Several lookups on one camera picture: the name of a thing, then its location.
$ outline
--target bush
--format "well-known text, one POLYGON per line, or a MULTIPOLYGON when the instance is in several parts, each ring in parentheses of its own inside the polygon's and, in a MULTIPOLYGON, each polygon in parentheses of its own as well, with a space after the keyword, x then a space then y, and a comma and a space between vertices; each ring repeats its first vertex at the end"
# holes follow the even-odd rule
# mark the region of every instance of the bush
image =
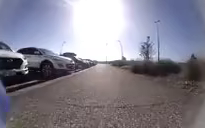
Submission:
POLYGON ((205 80, 205 60, 195 59, 188 60, 186 63, 186 79, 190 81, 205 80))
POLYGON ((144 61, 142 64, 132 66, 133 73, 150 76, 167 76, 169 74, 177 74, 180 71, 179 64, 170 60, 161 60, 159 62, 144 61))
POLYGON ((110 62, 110 64, 113 66, 122 67, 122 66, 127 65, 127 62, 123 60, 115 60, 115 61, 110 62))
POLYGON ((171 60, 161 60, 157 62, 156 68, 160 75, 178 74, 181 72, 180 65, 171 60))

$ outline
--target white suv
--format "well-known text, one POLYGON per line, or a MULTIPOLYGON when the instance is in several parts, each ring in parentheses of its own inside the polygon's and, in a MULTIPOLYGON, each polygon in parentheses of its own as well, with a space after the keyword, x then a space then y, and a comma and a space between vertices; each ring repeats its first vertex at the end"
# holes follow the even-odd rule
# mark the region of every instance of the white suv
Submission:
POLYGON ((27 60, 0 42, 0 77, 28 74, 27 60))
POLYGON ((50 50, 43 48, 22 48, 17 52, 22 53, 28 61, 30 70, 40 71, 43 77, 52 77, 57 73, 75 70, 73 60, 59 56, 50 50))

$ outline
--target street lamp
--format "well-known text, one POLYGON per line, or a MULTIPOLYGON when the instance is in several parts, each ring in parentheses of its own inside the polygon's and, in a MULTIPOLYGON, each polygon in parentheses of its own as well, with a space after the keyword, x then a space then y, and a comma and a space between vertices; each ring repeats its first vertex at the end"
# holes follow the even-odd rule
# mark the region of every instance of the street lamp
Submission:
POLYGON ((62 55, 63 46, 64 46, 65 43, 66 43, 65 41, 62 43, 62 47, 61 47, 61 49, 60 49, 60 55, 62 55))
POLYGON ((121 44, 121 41, 120 40, 118 40, 118 42, 119 42, 119 45, 120 45, 120 47, 121 47, 121 59, 124 57, 124 53, 123 53, 123 46, 122 46, 122 44, 121 44))
POLYGON ((160 23, 160 20, 157 20, 154 22, 156 24, 156 30, 157 30, 157 53, 158 53, 158 61, 160 61, 160 35, 159 35, 159 23, 160 23))
POLYGON ((107 64, 107 43, 106 43, 106 64, 107 64))

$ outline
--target asphalt road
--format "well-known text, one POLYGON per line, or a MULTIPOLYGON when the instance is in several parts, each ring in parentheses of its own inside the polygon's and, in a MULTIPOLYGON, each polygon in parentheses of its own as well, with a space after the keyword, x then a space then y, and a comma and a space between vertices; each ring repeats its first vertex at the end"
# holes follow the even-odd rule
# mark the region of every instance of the asphalt road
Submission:
POLYGON ((11 95, 7 127, 177 128, 183 127, 187 97, 183 90, 99 64, 11 95))

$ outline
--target curb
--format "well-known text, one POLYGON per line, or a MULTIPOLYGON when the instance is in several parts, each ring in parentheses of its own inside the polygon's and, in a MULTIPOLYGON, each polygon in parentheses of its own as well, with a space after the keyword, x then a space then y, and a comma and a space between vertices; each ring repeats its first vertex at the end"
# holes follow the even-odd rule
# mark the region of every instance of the curb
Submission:
POLYGON ((7 91, 7 95, 8 96, 17 96, 21 93, 26 93, 28 91, 31 91, 31 90, 34 90, 34 89, 37 89, 37 88, 42 88, 44 86, 47 86, 47 85, 50 85, 50 84, 53 84, 53 83, 56 83, 58 81, 61 81, 61 80, 64 80, 64 79, 67 79, 69 77, 74 77, 75 75, 78 75, 80 73, 83 73, 85 71, 88 71, 92 68, 94 68, 95 66, 92 66, 88 69, 84 69, 84 70, 81 70, 81 71, 78 71, 78 72, 74 72, 70 75, 67 75, 67 76, 62 76, 62 77, 58 77, 56 79, 53 79, 53 80, 49 80, 49 81, 38 81, 37 84, 33 85, 33 86, 28 86, 28 85, 21 85, 21 84, 17 84, 17 85, 13 85, 13 87, 9 87, 9 89, 6 89, 7 91))

